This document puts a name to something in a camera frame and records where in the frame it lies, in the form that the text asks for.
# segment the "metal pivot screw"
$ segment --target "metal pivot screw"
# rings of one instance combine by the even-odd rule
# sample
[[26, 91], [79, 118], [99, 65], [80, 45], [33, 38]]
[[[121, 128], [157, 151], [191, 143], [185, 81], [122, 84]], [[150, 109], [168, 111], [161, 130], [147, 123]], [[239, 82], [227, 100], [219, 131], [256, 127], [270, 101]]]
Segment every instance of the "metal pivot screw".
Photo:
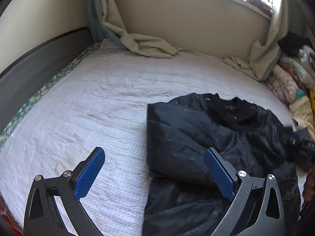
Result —
[[240, 170], [238, 172], [238, 175], [241, 176], [241, 177], [246, 177], [247, 176], [247, 173], [244, 171], [244, 170]]
[[69, 170], [65, 171], [65, 172], [63, 173], [63, 176], [64, 176], [64, 177], [69, 177], [69, 176], [71, 176], [71, 171], [69, 171]]
[[35, 181], [39, 181], [39, 180], [41, 180], [41, 179], [42, 179], [42, 176], [41, 176], [41, 175], [37, 175], [37, 176], [35, 176], [35, 178], [34, 178]]
[[269, 175], [268, 175], [268, 178], [269, 178], [270, 180], [275, 180], [275, 179], [276, 179], [275, 176], [272, 175], [272, 174], [269, 174]]

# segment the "black jacket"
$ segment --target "black jacket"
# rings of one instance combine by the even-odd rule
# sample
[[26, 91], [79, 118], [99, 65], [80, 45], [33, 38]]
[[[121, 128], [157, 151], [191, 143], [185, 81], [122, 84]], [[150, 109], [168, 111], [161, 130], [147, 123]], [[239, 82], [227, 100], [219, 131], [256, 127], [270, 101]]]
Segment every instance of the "black jacket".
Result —
[[252, 177], [273, 174], [281, 191], [287, 228], [299, 217], [294, 163], [280, 143], [283, 125], [269, 110], [234, 98], [195, 93], [148, 105], [147, 164], [153, 177], [143, 236], [207, 235], [228, 200], [204, 163], [214, 147], [235, 169]]

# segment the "yellow fabric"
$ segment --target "yellow fabric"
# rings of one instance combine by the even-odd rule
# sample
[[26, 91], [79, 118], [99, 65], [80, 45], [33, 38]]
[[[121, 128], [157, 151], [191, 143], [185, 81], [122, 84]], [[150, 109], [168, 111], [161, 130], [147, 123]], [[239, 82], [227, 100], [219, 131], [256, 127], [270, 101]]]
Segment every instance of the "yellow fabric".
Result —
[[310, 100], [311, 100], [311, 107], [313, 111], [313, 118], [314, 118], [314, 124], [315, 124], [315, 92], [310, 91]]
[[313, 111], [307, 96], [299, 98], [289, 105], [290, 115], [297, 122], [297, 130], [308, 128], [310, 139], [315, 141]]
[[261, 45], [255, 41], [247, 61], [237, 57], [227, 57], [224, 62], [255, 80], [265, 80], [277, 62], [280, 47], [278, 41], [287, 35], [289, 28], [288, 0], [273, 0], [273, 13], [270, 21], [267, 42]]
[[144, 56], [157, 58], [171, 58], [178, 52], [176, 48], [161, 38], [128, 34], [115, 0], [101, 0], [101, 4], [103, 8], [102, 24], [117, 34], [127, 49]]

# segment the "beige curtain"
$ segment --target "beige curtain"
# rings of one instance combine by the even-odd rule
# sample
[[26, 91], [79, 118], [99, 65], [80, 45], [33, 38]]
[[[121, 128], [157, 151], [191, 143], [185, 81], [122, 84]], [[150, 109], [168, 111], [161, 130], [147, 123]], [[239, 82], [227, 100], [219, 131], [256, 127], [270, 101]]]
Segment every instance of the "beige curtain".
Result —
[[257, 81], [266, 80], [280, 56], [277, 41], [284, 38], [289, 29], [288, 0], [273, 0], [273, 14], [265, 45], [255, 41], [250, 57], [243, 61], [237, 57], [227, 57], [224, 62]]
[[178, 52], [176, 48], [161, 38], [128, 34], [115, 0], [100, 0], [100, 2], [103, 10], [101, 23], [113, 31], [127, 49], [144, 56], [157, 58], [171, 58]]

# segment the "dotted white sheet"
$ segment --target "dotted white sheet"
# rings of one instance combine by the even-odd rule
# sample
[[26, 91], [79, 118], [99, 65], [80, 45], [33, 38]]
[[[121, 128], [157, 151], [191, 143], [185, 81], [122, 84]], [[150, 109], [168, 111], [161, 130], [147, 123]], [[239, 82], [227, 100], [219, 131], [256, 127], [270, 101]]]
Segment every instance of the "dotted white sheet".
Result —
[[[185, 52], [157, 59], [105, 45], [48, 91], [0, 153], [0, 192], [18, 223], [23, 226], [34, 176], [60, 176], [100, 146], [106, 162], [81, 203], [105, 236], [140, 236], [150, 184], [147, 104], [191, 92], [238, 96], [292, 124], [288, 109], [263, 83], [220, 59]], [[65, 224], [76, 234], [69, 220]]]

